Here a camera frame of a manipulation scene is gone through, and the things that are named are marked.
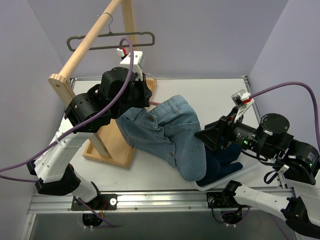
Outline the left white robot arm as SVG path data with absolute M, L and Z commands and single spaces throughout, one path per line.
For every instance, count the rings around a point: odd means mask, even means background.
M 81 177 L 70 161 L 101 127 L 132 107 L 149 106 L 151 96 L 145 74 L 139 66 L 133 69 L 119 66 L 106 71 L 99 84 L 76 95 L 64 111 L 72 128 L 57 133 L 52 148 L 27 164 L 30 174 L 37 176 L 37 192 L 50 196 L 72 194 L 88 209 L 97 209 L 102 201 L 98 187 Z

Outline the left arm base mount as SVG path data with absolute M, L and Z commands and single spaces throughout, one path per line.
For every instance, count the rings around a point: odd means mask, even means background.
M 83 204 L 75 196 L 72 199 L 70 209 L 76 212 L 83 212 L 82 223 L 89 228 L 114 228 L 106 220 L 107 211 L 115 211 L 118 204 L 118 195 L 115 193 L 102 193 L 91 202 Z

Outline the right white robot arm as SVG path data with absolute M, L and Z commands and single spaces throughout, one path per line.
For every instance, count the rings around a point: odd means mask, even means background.
M 210 150 L 227 149 L 231 144 L 255 153 L 255 159 L 272 167 L 264 177 L 268 184 L 277 176 L 290 181 L 297 197 L 282 197 L 258 191 L 231 180 L 215 204 L 253 207 L 276 216 L 294 232 L 320 237 L 320 153 L 312 145 L 288 133 L 290 122 L 278 113 L 264 115 L 258 128 L 236 120 L 231 112 L 210 123 L 194 136 Z

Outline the pink hanger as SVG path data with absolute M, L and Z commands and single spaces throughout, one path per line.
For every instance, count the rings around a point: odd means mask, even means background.
M 155 93 L 157 90 L 157 83 L 158 83 L 157 79 L 153 75 L 151 75 L 150 73 L 145 73 L 144 75 L 145 75 L 147 86 L 152 92 L 152 96 L 149 99 L 149 104 L 151 106 L 157 106 L 160 104 L 158 101 L 154 100 Z

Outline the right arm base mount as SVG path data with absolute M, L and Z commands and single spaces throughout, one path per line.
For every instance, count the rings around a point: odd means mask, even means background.
M 235 228 L 248 217 L 251 209 L 250 206 L 237 203 L 233 196 L 222 191 L 207 192 L 206 198 L 214 220 L 226 227 Z

